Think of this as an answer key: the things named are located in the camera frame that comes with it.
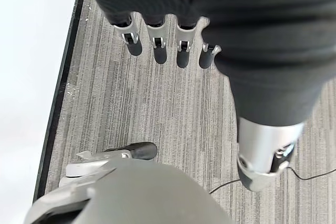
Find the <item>striped carpet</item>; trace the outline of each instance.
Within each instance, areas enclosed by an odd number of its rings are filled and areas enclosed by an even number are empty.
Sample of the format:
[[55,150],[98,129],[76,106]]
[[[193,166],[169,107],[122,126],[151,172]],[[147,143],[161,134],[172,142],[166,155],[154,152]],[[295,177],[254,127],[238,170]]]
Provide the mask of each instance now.
[[[201,29],[190,64],[175,63],[175,19],[170,28],[168,60],[153,58],[139,15],[143,52],[130,56],[94,0],[85,0],[61,110],[46,191],[57,187],[69,162],[84,150],[150,141],[158,162],[185,171],[210,190],[238,178],[236,119],[227,78],[214,65],[198,66]],[[336,168],[336,81],[329,82],[307,123],[293,167],[302,177]],[[240,183],[213,197],[237,223],[334,223],[336,174],[309,182],[285,172],[260,193]]]

